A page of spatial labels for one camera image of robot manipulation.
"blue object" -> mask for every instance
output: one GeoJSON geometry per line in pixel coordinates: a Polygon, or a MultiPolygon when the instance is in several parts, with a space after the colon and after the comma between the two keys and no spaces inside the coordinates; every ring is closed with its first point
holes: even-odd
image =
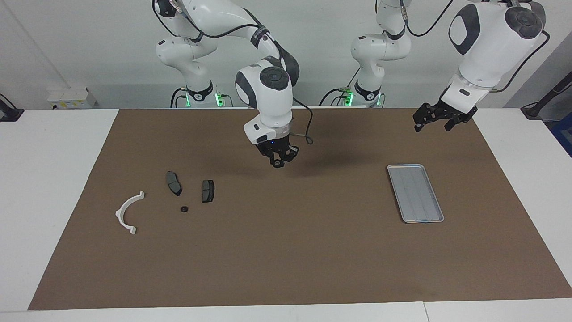
{"type": "Polygon", "coordinates": [[[564,150],[572,156],[572,113],[558,122],[550,132],[552,132],[564,150]]]}

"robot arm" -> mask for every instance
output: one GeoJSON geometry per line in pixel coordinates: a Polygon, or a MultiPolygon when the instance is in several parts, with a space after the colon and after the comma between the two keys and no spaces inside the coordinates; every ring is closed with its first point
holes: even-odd
{"type": "Polygon", "coordinates": [[[245,38],[263,54],[263,59],[242,68],[235,79],[240,99],[260,112],[244,126],[244,131],[274,167],[280,168],[284,162],[292,161],[298,152],[298,148],[289,143],[292,87],[300,75],[296,59],[272,38],[254,15],[230,0],[158,1],[168,1],[173,8],[167,9],[182,39],[174,37],[170,42],[159,43],[157,54],[165,64],[181,71],[189,90],[208,91],[213,87],[205,67],[194,60],[216,50],[217,38],[245,38]]]}
{"type": "Polygon", "coordinates": [[[415,131],[439,119],[449,119],[446,131],[468,122],[476,104],[534,47],[546,23],[544,9],[535,2],[508,5],[472,3],[456,15],[449,38],[464,60],[437,104],[425,103],[414,114],[415,131]]]}
{"type": "MultiPolygon", "coordinates": [[[[404,1],[405,7],[410,4],[411,0],[404,1]]],[[[375,106],[385,76],[380,64],[403,59],[411,51],[411,38],[405,32],[400,0],[381,0],[376,20],[383,33],[367,34],[352,43],[352,56],[360,65],[352,85],[355,105],[375,106]]]]}

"table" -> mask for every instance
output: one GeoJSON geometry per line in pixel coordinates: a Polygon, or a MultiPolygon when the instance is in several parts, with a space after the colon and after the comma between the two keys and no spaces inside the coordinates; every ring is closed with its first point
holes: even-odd
{"type": "MultiPolygon", "coordinates": [[[[0,124],[0,320],[569,321],[572,299],[22,312],[105,142],[116,110],[26,111],[0,124]]],[[[572,159],[541,121],[483,109],[475,121],[567,281],[572,159]]]]}

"black stand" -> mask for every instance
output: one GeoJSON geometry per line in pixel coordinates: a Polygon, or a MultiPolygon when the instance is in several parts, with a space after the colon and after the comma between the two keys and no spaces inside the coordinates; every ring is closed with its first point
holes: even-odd
{"type": "Polygon", "coordinates": [[[10,108],[2,100],[0,100],[0,111],[4,113],[4,117],[0,118],[0,122],[16,122],[24,113],[23,109],[10,108]]]}
{"type": "Polygon", "coordinates": [[[541,120],[538,116],[541,109],[546,106],[553,98],[561,94],[567,87],[572,83],[572,72],[570,72],[563,80],[561,80],[558,85],[556,85],[552,91],[549,91],[542,100],[540,100],[536,105],[529,108],[521,108],[521,111],[525,114],[526,118],[529,120],[541,120]]]}

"brown table mat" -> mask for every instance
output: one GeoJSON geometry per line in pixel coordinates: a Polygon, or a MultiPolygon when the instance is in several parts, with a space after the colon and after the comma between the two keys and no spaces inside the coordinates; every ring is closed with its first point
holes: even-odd
{"type": "Polygon", "coordinates": [[[256,111],[121,110],[29,309],[572,297],[476,125],[415,133],[412,113],[317,110],[275,170],[243,133],[256,111]],[[426,167],[443,223],[402,222],[393,163],[426,167]],[[139,191],[131,235],[114,213],[139,191]]]}

